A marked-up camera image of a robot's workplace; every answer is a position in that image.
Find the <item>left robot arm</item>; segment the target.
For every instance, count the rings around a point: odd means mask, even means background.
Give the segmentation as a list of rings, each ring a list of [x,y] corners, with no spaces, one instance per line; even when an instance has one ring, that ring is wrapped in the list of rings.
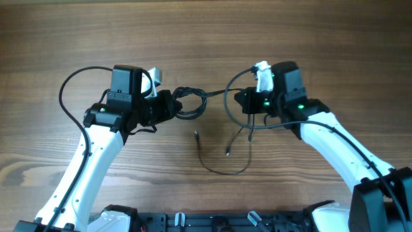
[[[77,126],[77,150],[53,195],[34,221],[18,221],[15,231],[146,231],[135,208],[110,205],[93,222],[89,216],[102,181],[129,136],[154,133],[156,125],[172,119],[182,105],[162,83],[158,68],[116,65],[111,86],[85,111]]]

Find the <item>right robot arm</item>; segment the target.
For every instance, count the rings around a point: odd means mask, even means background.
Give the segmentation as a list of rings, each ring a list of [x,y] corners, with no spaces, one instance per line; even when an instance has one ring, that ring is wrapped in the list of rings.
[[[411,168],[394,168],[372,154],[340,124],[329,107],[306,94],[292,61],[256,63],[257,84],[235,94],[243,113],[278,117],[278,124],[318,151],[351,191],[351,203],[326,200],[299,219],[282,214],[274,226],[298,231],[411,231]]]

